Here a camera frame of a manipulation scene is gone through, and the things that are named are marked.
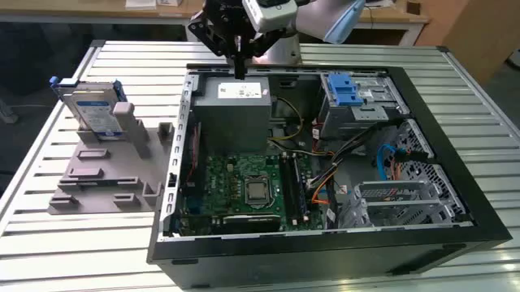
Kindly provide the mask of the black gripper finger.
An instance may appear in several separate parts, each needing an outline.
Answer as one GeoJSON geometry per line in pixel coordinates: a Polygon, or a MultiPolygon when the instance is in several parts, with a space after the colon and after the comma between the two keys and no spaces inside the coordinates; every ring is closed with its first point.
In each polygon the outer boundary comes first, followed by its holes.
{"type": "Polygon", "coordinates": [[[284,35],[285,29],[263,33],[259,37],[253,32],[240,35],[240,79],[245,79],[248,73],[247,60],[264,56],[284,35]]]}
{"type": "Polygon", "coordinates": [[[240,79],[240,57],[236,35],[229,29],[231,19],[219,11],[200,11],[190,20],[189,30],[217,56],[227,56],[240,79]]]}

